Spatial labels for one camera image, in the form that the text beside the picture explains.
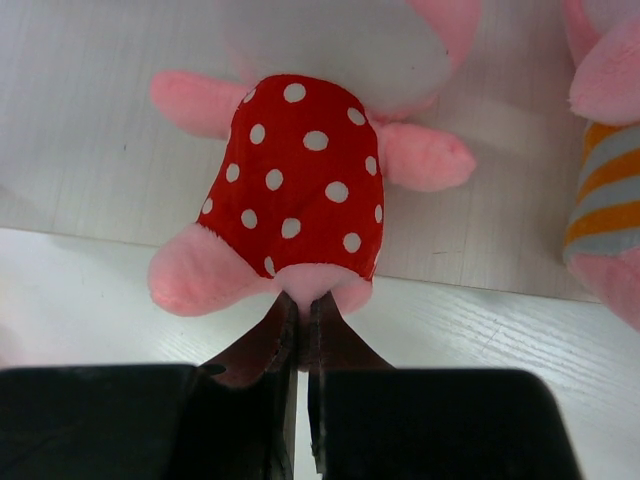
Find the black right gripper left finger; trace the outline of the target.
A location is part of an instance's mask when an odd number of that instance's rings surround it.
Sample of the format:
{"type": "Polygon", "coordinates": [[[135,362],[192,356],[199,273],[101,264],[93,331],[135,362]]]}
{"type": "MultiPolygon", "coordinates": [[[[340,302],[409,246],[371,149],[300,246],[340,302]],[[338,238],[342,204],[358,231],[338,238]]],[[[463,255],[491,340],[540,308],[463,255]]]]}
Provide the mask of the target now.
{"type": "Polygon", "coordinates": [[[298,311],[286,295],[206,363],[1,374],[5,479],[289,479],[298,311]]]}

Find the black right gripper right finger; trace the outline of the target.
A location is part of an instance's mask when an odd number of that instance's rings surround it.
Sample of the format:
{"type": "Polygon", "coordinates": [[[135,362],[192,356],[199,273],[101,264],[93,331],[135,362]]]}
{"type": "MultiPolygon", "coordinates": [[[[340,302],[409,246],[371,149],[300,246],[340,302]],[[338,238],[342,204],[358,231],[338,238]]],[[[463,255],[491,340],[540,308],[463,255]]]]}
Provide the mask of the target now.
{"type": "Polygon", "coordinates": [[[309,323],[308,413],[325,479],[578,479],[556,400],[519,369],[400,369],[331,295],[309,323]]]}

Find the pink frog toy red polka-dot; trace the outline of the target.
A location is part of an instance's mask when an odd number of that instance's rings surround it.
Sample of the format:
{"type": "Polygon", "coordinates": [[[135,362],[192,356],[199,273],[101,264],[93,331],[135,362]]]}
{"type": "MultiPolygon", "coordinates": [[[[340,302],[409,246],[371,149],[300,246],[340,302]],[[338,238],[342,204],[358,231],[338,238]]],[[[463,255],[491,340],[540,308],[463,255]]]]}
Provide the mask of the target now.
{"type": "Polygon", "coordinates": [[[302,310],[325,294],[364,305],[385,184],[434,192],[475,169],[460,139],[408,118],[469,54],[480,16],[477,1],[217,2],[237,80],[151,83],[167,119],[226,144],[198,218],[151,260],[153,301],[180,316],[267,291],[302,310]]]}

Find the pink frog toy orange stripes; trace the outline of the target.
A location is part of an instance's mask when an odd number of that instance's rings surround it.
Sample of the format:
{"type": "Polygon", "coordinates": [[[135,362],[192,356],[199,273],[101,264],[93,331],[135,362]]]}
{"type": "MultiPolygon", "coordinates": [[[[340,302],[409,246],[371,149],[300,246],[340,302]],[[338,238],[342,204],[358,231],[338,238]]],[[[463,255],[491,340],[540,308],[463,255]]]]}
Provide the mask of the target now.
{"type": "Polygon", "coordinates": [[[566,1],[563,13],[576,67],[569,106],[587,121],[563,258],[581,284],[638,327],[639,4],[566,1]]]}

